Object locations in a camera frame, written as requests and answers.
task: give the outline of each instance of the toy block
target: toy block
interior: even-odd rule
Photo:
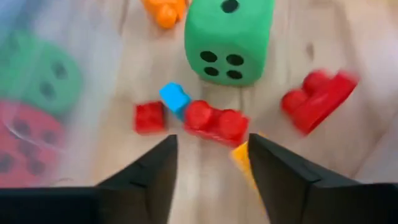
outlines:
[[[185,22],[185,54],[196,74],[220,85],[252,85],[267,61],[275,0],[197,0]]]
[[[164,106],[161,101],[136,105],[134,129],[138,134],[159,133],[166,130]]]
[[[251,171],[251,165],[249,160],[249,151],[248,151],[248,142],[246,141],[236,149],[232,150],[231,158],[235,162],[235,164],[239,167],[239,169],[243,172],[246,180],[250,183],[250,185],[257,191],[257,185],[254,181],[254,177]]]
[[[292,120],[294,126],[309,134],[355,89],[358,81],[340,71],[330,78],[324,70],[315,70],[305,79],[302,88],[290,90],[282,99],[280,107]]]
[[[180,120],[183,120],[184,110],[190,104],[191,98],[184,92],[181,85],[177,83],[169,83],[160,91],[166,107]]]
[[[189,133],[236,147],[243,141],[249,120],[236,110],[218,110],[195,100],[185,110],[184,128]]]
[[[182,20],[187,6],[185,0],[142,0],[142,3],[156,23],[164,29],[173,28]]]

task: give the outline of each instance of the wooden floor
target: wooden floor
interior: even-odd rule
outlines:
[[[227,147],[181,130],[170,117],[166,134],[142,137],[131,129],[132,106],[159,99],[158,90],[179,82],[195,99],[244,111],[250,132],[341,174],[354,177],[398,109],[398,4],[382,0],[276,0],[264,76],[247,88],[202,82],[183,48],[183,23],[158,30],[139,1],[99,0],[123,38],[116,96],[98,143],[98,182],[157,144],[179,141],[178,179],[169,223],[267,223],[257,195],[229,158]],[[306,138],[279,111],[282,95],[314,68],[353,71],[361,82],[348,100]]]

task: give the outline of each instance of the black dot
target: black dot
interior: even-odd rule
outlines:
[[[45,170],[45,165],[44,163],[40,162],[40,161],[29,161],[28,162],[28,171],[32,174],[32,175],[40,175],[43,174]]]
[[[14,165],[14,158],[7,153],[0,155],[0,173],[9,172]]]
[[[40,92],[48,100],[53,100],[55,98],[54,87],[48,82],[43,82],[42,84],[40,84]]]
[[[54,63],[52,65],[52,71],[55,74],[55,77],[61,80],[66,79],[66,77],[68,76],[67,70],[61,62]]]
[[[18,151],[26,158],[34,158],[39,148],[27,141],[20,141],[18,143]]]
[[[46,131],[43,134],[43,140],[47,144],[55,144],[57,142],[57,135],[52,131]]]
[[[226,61],[228,63],[230,63],[231,65],[235,65],[235,66],[242,65],[244,62],[244,60],[241,56],[235,55],[235,54],[228,55],[226,58]]]
[[[21,119],[14,119],[12,125],[15,129],[15,132],[17,132],[18,134],[23,136],[30,136],[30,127],[26,123],[26,121]]]
[[[207,75],[210,76],[217,76],[218,75],[218,70],[213,68],[213,67],[206,67],[205,72]]]
[[[207,62],[217,61],[217,55],[210,51],[204,51],[200,53],[200,57]]]
[[[229,76],[230,78],[233,79],[241,79],[242,73],[238,72],[238,71],[234,71],[234,70],[229,70],[228,72],[226,72],[227,76]]]
[[[225,0],[221,4],[221,8],[225,13],[232,13],[237,10],[239,7],[239,3],[237,0]]]

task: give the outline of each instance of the green foam dice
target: green foam dice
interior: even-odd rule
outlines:
[[[194,0],[185,53],[202,79],[244,86],[264,71],[274,0]]]
[[[0,45],[0,99],[61,115],[75,105],[82,88],[78,64],[56,45],[24,31],[14,31]]]

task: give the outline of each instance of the red foam dice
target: red foam dice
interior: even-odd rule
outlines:
[[[203,100],[191,102],[185,109],[184,128],[189,133],[228,146],[239,146],[249,120],[236,110],[218,110]]]
[[[65,128],[59,121],[37,108],[18,102],[0,101],[0,133],[3,131],[11,131],[35,144],[61,150],[65,146]]]
[[[164,105],[161,101],[136,105],[134,129],[139,134],[159,133],[166,130]]]
[[[304,79],[302,88],[290,90],[283,97],[280,107],[297,129],[309,134],[349,97],[357,84],[348,72],[339,71],[330,78],[326,71],[315,70]]]
[[[31,187],[57,168],[61,154],[11,133],[0,136],[0,188]]]

